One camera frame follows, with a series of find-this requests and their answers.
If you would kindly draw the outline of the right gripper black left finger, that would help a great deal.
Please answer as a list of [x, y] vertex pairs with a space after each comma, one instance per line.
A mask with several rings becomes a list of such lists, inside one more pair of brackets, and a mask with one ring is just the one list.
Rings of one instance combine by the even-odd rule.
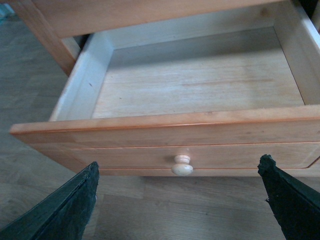
[[80, 240], [96, 204], [100, 174], [92, 162], [1, 229], [2, 240]]

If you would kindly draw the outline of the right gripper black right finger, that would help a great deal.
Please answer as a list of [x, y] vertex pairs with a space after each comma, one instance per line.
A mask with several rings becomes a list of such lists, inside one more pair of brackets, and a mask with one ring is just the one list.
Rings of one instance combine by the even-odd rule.
[[259, 160], [258, 174], [269, 204], [287, 240], [320, 238], [320, 193], [276, 166], [271, 155]]

